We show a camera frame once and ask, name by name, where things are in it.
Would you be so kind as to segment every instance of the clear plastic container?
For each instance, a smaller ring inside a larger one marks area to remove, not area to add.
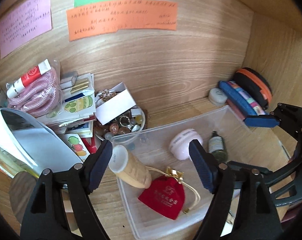
[[[251,134],[251,131],[234,114],[229,106],[202,114],[190,119],[183,120],[156,128],[147,129],[134,134],[114,137],[113,145],[122,144],[132,152],[146,166],[151,166],[165,171],[167,166],[184,172],[184,182],[194,187],[201,196],[201,201],[188,214],[180,213],[176,220],[168,219],[153,211],[138,200],[143,189],[134,188],[118,179],[126,215],[136,239],[157,239],[172,234],[203,220],[213,195],[203,188],[200,178],[191,160],[177,160],[169,151],[170,141],[181,131],[194,128],[203,138],[203,146],[207,151],[208,140],[212,131],[217,131],[226,141],[226,148],[234,149],[237,143],[237,135]],[[241,159],[241,152],[236,149],[228,151],[229,160],[245,162]],[[151,172],[152,179],[161,176],[158,172]],[[184,207],[189,207],[194,199],[194,193],[185,188],[186,200]]]

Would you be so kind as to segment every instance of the blue gripper pad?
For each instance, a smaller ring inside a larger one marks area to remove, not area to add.
[[[198,172],[204,188],[215,194],[217,189],[218,162],[212,154],[207,153],[198,140],[193,140],[189,144],[189,154]]]
[[[280,124],[275,117],[272,115],[249,115],[245,120],[244,123],[247,126],[251,127],[268,127],[273,128]]]
[[[96,153],[90,154],[84,162],[84,175],[87,194],[92,193],[100,185],[104,172],[112,157],[112,143],[104,140]]]

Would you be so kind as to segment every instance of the small glass bottle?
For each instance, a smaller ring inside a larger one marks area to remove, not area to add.
[[[218,162],[225,163],[228,160],[228,153],[224,139],[213,131],[209,140],[209,153],[211,153]]]

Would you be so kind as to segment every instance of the pink sticky note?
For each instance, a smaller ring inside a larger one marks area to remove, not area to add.
[[[27,0],[0,21],[1,58],[51,29],[50,0]]]

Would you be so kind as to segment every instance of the pink rope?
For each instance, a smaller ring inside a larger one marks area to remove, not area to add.
[[[8,99],[8,107],[27,112],[34,117],[51,112],[59,103],[59,86],[54,68],[32,82],[22,93]]]

